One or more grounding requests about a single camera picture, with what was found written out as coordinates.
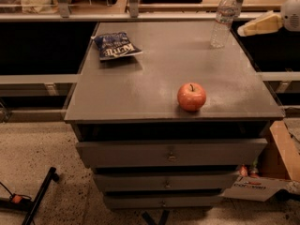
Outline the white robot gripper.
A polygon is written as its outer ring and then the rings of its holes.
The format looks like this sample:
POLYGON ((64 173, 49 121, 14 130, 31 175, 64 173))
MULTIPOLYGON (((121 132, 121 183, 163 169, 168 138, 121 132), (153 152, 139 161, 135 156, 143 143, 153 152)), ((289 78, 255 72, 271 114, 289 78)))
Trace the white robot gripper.
POLYGON ((274 11, 265 12, 240 26, 237 33, 241 37, 271 34, 276 33, 282 26, 288 31, 300 32, 300 0, 284 0, 280 14, 281 16, 274 11))

